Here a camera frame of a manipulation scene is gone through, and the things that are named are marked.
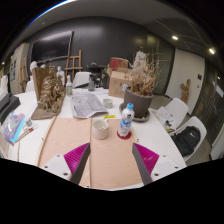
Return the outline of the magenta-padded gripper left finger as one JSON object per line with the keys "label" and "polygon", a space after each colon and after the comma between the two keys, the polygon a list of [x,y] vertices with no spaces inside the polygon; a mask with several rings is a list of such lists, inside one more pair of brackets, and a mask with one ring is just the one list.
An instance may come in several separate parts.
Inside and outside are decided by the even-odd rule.
{"label": "magenta-padded gripper left finger", "polygon": [[55,155],[42,166],[42,169],[74,184],[79,184],[90,152],[90,143],[85,143],[64,155]]}

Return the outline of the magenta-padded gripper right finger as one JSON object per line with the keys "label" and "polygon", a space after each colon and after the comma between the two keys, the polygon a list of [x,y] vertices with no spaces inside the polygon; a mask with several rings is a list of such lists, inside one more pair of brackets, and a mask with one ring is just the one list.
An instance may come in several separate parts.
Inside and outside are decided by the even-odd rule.
{"label": "magenta-padded gripper right finger", "polygon": [[132,154],[135,158],[143,185],[148,185],[181,170],[181,166],[168,155],[159,155],[138,143],[132,145]]}

